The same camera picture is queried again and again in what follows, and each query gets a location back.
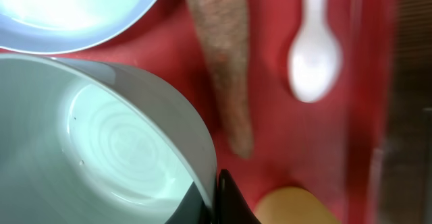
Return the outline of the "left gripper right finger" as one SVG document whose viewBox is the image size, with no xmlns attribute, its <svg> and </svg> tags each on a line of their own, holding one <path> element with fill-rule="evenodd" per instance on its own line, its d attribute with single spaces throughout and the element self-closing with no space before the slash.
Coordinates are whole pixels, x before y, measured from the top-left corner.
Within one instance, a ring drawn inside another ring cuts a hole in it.
<svg viewBox="0 0 432 224">
<path fill-rule="evenodd" d="M 227 169 L 219 173 L 216 213 L 218 224 L 261 224 Z"/>
</svg>

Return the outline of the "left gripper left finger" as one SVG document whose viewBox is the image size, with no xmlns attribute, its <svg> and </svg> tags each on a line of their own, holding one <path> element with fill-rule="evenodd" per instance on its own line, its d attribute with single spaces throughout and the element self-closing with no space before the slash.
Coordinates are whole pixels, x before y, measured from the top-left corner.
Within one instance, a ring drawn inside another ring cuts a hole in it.
<svg viewBox="0 0 432 224">
<path fill-rule="evenodd" d="M 192 183 L 175 212 L 165 224 L 211 224 L 211 217 L 202 197 Z"/>
</svg>

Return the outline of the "white plastic spoon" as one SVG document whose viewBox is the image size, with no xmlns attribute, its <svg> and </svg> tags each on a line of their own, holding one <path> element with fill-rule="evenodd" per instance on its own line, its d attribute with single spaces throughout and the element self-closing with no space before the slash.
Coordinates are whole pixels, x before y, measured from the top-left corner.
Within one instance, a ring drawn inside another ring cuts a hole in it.
<svg viewBox="0 0 432 224">
<path fill-rule="evenodd" d="M 302 21 L 288 53 L 288 81 L 304 103 L 321 100 L 342 68 L 342 50 L 327 19 L 328 0 L 302 0 Z"/>
</svg>

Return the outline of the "green bowl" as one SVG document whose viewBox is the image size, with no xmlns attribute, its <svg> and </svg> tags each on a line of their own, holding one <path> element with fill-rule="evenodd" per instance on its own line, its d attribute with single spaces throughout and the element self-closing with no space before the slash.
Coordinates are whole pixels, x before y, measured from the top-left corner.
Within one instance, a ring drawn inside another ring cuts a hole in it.
<svg viewBox="0 0 432 224">
<path fill-rule="evenodd" d="M 192 183 L 214 217 L 216 175 L 203 119 L 158 76 L 2 54 L 2 223 L 166 223 Z"/>
</svg>

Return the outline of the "large light blue plate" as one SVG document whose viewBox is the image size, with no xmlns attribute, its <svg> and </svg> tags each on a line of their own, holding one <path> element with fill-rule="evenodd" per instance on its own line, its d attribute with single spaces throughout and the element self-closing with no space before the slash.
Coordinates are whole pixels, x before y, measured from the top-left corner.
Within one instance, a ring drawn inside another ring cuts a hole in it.
<svg viewBox="0 0 432 224">
<path fill-rule="evenodd" d="M 1 0 L 1 48 L 52 55 L 104 43 L 157 0 Z"/>
</svg>

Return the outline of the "yellow cup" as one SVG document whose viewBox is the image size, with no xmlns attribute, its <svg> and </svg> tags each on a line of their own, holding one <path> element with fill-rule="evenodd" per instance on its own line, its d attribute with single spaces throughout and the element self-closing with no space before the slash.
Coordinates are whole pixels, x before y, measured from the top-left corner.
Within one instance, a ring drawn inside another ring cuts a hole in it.
<svg viewBox="0 0 432 224">
<path fill-rule="evenodd" d="M 262 197 L 254 214 L 262 224 L 339 224 L 310 192 L 297 187 L 276 189 Z"/>
</svg>

